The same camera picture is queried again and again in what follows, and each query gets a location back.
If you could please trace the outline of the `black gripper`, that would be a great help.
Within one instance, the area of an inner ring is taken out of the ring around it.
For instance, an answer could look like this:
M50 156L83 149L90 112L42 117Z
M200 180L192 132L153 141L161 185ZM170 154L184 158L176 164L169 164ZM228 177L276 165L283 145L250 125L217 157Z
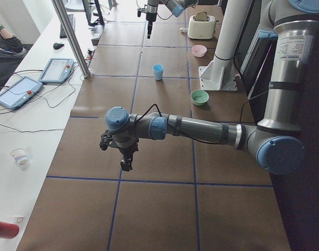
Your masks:
M127 147L119 147L119 151L123 155L123 159L120 162L120 166L124 172L129 172L133 169L133 154L138 150L138 141L134 141L130 146Z
M147 25L147 39L151 38L151 33L152 33L152 26L153 26L153 22L156 21L156 13L146 13L146 20L148 21L148 25Z

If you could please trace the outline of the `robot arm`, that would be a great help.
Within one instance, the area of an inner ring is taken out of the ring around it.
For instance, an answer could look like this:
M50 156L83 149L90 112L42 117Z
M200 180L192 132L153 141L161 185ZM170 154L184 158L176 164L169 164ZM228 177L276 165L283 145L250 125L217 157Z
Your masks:
M257 120L255 126L204 121L151 109L142 115L129 114L122 107L113 107L105 114L107 129L100 148L117 148L123 156L122 170L129 171L139 139L162 140L171 134L247 151L260 167L276 175L297 170L305 156L299 140L298 108L318 32L319 1L262 1L258 35L275 39L277 44L270 82L258 95L253 94L255 78L243 76L247 103Z
M153 23L156 22L158 5L160 2L162 2L175 17L179 17L186 8L196 6L198 4L198 0L148 0L147 4L144 5L144 8L139 9L140 13L144 12L146 14L146 20L148 21L148 39L151 38Z

